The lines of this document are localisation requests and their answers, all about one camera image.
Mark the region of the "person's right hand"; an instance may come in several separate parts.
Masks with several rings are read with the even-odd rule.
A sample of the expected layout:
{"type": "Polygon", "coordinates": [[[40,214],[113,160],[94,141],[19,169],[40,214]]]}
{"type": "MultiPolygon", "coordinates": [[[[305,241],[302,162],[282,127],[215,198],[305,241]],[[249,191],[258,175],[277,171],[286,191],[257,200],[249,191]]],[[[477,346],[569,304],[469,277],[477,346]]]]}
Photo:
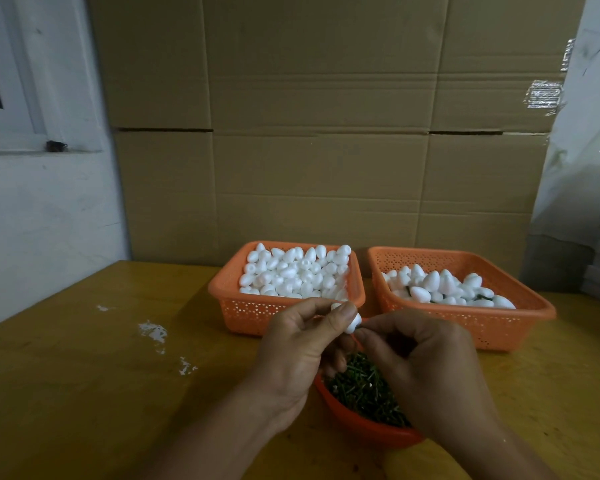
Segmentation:
{"type": "Polygon", "coordinates": [[[417,430],[443,417],[499,418],[473,339],[462,326],[402,309],[376,315],[360,328],[394,331],[403,337],[395,348],[406,360],[406,380],[403,392],[393,394],[417,430]]]}

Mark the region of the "pile of small foam eggs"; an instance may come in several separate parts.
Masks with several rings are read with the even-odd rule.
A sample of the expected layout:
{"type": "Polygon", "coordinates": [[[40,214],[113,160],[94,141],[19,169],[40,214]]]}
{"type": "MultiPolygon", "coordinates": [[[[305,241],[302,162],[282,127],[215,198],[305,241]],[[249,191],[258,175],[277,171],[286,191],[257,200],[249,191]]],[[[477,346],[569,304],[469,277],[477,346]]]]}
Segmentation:
{"type": "Polygon", "coordinates": [[[352,248],[344,244],[328,250],[323,244],[304,250],[283,250],[256,244],[247,254],[239,278],[243,294],[279,298],[328,298],[347,301],[347,275],[352,248]]]}

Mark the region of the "white foam egg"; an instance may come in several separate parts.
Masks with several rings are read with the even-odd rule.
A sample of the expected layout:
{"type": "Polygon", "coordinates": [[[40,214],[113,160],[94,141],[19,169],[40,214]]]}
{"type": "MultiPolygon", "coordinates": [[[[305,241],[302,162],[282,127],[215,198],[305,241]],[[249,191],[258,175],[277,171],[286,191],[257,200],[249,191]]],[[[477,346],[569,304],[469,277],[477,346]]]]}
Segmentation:
{"type": "MultiPolygon", "coordinates": [[[[331,304],[331,310],[333,311],[334,309],[336,309],[339,306],[342,306],[343,303],[332,303],[331,304]]],[[[345,334],[351,335],[354,333],[354,331],[356,330],[357,327],[359,327],[359,325],[361,325],[362,323],[362,317],[360,315],[360,313],[356,313],[355,318],[352,320],[352,322],[348,325],[348,327],[344,330],[345,334]]]]}

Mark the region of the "large brown cardboard sheet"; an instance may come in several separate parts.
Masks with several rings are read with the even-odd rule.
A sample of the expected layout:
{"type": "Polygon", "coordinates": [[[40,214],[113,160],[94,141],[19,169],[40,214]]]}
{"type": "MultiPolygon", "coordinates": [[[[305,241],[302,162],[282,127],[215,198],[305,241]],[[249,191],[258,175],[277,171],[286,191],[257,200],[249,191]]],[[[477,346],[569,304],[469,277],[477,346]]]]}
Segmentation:
{"type": "Polygon", "coordinates": [[[238,134],[546,134],[585,4],[86,1],[113,128],[238,134]]]}

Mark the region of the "pile of large foam eggs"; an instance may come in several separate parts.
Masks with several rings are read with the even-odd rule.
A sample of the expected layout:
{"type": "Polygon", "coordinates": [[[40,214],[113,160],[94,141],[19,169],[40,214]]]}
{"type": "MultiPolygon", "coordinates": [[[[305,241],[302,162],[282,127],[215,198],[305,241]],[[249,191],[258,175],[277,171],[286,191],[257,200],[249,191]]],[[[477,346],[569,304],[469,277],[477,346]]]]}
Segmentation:
{"type": "Polygon", "coordinates": [[[382,272],[385,283],[396,297],[421,304],[478,306],[503,309],[516,309],[508,298],[497,295],[484,287],[480,274],[467,274],[458,279],[448,269],[424,272],[419,264],[403,266],[386,273],[382,272]]]}

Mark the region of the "orange perforated plastic basket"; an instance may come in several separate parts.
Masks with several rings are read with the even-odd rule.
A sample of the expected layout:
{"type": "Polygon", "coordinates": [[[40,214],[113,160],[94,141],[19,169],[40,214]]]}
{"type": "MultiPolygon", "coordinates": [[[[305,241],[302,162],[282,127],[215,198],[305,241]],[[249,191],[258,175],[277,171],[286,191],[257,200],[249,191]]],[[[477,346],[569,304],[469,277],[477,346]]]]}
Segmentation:
{"type": "MultiPolygon", "coordinates": [[[[208,285],[208,292],[218,300],[224,323],[231,332],[262,336],[271,317],[282,309],[299,302],[298,298],[262,296],[241,293],[239,279],[244,274],[244,266],[248,264],[248,254],[256,251],[259,244],[266,250],[279,248],[288,251],[301,248],[304,251],[315,247],[313,244],[285,241],[251,241],[243,245],[232,258],[213,277],[208,285]]],[[[347,300],[357,307],[366,301],[365,287],[360,263],[355,251],[349,254],[348,272],[344,275],[344,290],[347,300]]]]}
{"type": "Polygon", "coordinates": [[[471,252],[375,246],[367,253],[376,297],[383,312],[414,309],[458,323],[471,333],[477,349],[515,351],[537,322],[553,320],[557,316],[555,307],[545,298],[471,252]],[[427,272],[448,269],[458,277],[476,272],[483,277],[487,288],[508,298],[515,309],[432,305],[401,299],[392,293],[381,273],[413,264],[421,265],[427,272]]]}

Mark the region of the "person's left hand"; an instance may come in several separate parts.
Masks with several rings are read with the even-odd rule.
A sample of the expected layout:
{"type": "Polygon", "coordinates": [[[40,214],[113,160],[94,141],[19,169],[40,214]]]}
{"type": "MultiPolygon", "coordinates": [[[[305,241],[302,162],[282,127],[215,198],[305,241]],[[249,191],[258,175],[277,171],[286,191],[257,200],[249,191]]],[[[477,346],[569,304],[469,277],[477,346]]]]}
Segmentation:
{"type": "Polygon", "coordinates": [[[313,382],[319,372],[335,374],[345,370],[346,355],[356,349],[354,340],[348,334],[339,336],[320,356],[309,356],[302,351],[300,334],[305,329],[305,322],[300,316],[302,301],[329,300],[300,300],[275,314],[260,342],[255,364],[245,380],[260,381],[269,384],[270,388],[291,388],[292,383],[309,379],[313,382]]]}

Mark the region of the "person's left forearm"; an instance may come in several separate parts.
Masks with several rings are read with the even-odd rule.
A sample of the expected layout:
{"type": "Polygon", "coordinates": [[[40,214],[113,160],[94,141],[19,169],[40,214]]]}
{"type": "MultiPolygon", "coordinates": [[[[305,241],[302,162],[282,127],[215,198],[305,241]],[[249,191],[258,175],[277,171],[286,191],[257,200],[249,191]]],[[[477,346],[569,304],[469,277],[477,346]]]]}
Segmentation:
{"type": "Polygon", "coordinates": [[[139,480],[240,480],[264,446],[296,420],[311,382],[291,388],[241,382],[159,453],[139,480]]]}

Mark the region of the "red plastic bowl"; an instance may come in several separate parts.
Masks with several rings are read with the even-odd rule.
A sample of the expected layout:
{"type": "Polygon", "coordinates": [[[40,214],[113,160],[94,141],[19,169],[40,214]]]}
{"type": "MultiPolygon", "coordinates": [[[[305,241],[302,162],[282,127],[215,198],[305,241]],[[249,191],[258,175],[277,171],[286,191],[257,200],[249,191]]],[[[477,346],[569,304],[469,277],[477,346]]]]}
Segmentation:
{"type": "Polygon", "coordinates": [[[336,420],[355,437],[385,449],[405,449],[425,440],[424,435],[413,425],[411,428],[395,428],[375,423],[350,411],[327,390],[323,382],[327,377],[318,374],[314,379],[314,386],[336,420]]]}

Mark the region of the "brown cardboard sheet with flaps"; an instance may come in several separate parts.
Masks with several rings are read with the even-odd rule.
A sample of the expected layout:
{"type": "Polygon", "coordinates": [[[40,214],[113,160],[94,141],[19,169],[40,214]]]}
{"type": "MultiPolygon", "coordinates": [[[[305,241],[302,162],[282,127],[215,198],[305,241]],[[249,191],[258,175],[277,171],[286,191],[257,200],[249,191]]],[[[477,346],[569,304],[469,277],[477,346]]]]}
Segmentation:
{"type": "Polygon", "coordinates": [[[248,241],[469,251],[517,275],[544,134],[114,134],[133,259],[219,266],[248,241]]]}

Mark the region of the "white window frame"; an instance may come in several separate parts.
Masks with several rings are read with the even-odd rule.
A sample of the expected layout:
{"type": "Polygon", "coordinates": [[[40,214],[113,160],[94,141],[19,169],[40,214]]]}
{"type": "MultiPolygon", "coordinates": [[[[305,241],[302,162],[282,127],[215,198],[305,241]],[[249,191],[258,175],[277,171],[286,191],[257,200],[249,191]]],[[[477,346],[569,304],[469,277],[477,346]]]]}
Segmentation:
{"type": "Polygon", "coordinates": [[[104,98],[86,0],[0,0],[0,153],[105,146],[104,98]]]}

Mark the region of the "translucent plastic sheet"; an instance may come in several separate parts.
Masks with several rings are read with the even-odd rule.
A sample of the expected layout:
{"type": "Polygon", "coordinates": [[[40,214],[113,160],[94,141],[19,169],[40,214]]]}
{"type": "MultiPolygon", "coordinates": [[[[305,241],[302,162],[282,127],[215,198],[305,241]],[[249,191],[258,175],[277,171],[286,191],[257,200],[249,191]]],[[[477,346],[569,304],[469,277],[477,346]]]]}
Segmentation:
{"type": "Polygon", "coordinates": [[[593,247],[600,220],[600,0],[586,0],[530,235],[593,247]]]}

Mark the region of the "person's right forearm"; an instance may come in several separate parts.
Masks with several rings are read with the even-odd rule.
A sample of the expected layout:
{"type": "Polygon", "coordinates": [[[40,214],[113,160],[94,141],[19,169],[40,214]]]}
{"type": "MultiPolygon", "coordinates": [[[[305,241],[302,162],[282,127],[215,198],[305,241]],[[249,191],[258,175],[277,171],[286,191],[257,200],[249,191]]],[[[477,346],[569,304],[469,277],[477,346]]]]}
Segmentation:
{"type": "Polygon", "coordinates": [[[419,430],[472,480],[560,480],[547,463],[497,417],[438,418],[419,430]]]}

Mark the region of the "clear crinkled tape strip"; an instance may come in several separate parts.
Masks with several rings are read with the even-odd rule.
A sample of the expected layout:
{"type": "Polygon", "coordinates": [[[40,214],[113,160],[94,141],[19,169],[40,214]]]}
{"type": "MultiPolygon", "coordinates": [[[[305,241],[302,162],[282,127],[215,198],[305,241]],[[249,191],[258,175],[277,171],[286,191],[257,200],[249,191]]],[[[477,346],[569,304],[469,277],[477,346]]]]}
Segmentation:
{"type": "Polygon", "coordinates": [[[562,93],[575,43],[576,38],[571,38],[566,44],[558,79],[536,79],[529,85],[523,99],[523,104],[527,109],[541,110],[547,117],[556,116],[560,112],[564,106],[562,93]]]}

